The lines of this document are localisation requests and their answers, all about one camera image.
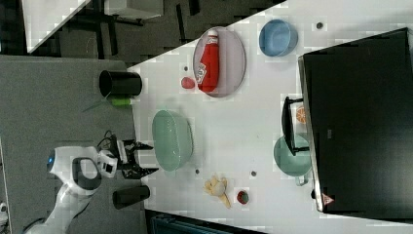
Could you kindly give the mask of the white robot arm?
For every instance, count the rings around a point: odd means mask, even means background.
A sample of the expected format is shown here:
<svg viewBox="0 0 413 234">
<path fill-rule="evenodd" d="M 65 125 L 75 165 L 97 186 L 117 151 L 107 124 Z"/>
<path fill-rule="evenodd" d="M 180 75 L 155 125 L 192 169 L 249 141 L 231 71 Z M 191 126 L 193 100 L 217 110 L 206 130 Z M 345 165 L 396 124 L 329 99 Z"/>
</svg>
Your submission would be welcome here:
<svg viewBox="0 0 413 234">
<path fill-rule="evenodd" d="M 24 227 L 21 234 L 66 234 L 71 221 L 89 205 L 102 180 L 120 170 L 125 179 L 141 179 L 155 173 L 144 169 L 134 158 L 136 150 L 150 150 L 148 144 L 134 140 L 110 140 L 107 149 L 94 146 L 61 146 L 48 158 L 48 172 L 62 182 L 54 209 Z"/>
</svg>

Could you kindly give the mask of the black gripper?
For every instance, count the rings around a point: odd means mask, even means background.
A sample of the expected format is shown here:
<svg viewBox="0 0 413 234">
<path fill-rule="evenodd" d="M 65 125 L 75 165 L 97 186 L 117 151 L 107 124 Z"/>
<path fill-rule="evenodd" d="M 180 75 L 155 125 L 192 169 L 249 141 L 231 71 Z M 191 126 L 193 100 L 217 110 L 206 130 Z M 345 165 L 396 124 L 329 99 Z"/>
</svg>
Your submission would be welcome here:
<svg viewBox="0 0 413 234">
<path fill-rule="evenodd" d="M 141 168 L 136 169 L 136 161 L 134 151 L 138 150 L 152 150 L 153 146 L 142 143 L 140 141 L 134 142 L 133 139 L 118 140 L 117 147 L 119 151 L 119 159 L 117 169 L 120 170 L 126 179 L 137 179 L 149 176 L 155 173 L 158 168 Z"/>
</svg>

